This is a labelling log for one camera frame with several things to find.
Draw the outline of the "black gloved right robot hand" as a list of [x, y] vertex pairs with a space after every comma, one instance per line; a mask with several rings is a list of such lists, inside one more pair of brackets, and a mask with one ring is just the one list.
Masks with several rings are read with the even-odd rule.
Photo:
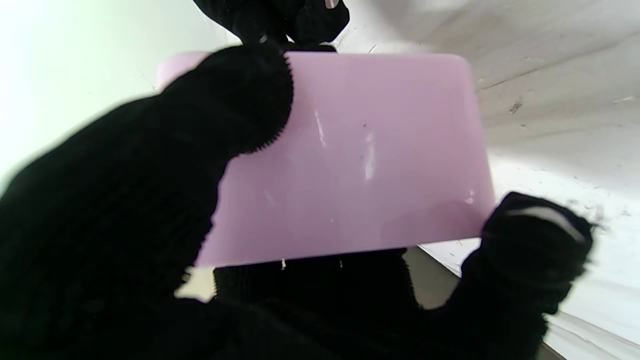
[[350, 22], [342, 0], [195, 0], [211, 21], [243, 44], [284, 51], [336, 52], [332, 45]]

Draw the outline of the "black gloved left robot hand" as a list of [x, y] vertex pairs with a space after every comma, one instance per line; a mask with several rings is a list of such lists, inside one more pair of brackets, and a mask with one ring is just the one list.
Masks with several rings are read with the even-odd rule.
[[17, 173], [1, 196], [1, 358], [533, 360], [594, 225], [517, 192], [436, 309], [404, 249], [218, 269], [208, 303], [175, 297], [227, 164], [274, 142], [292, 102], [283, 50], [224, 48]]

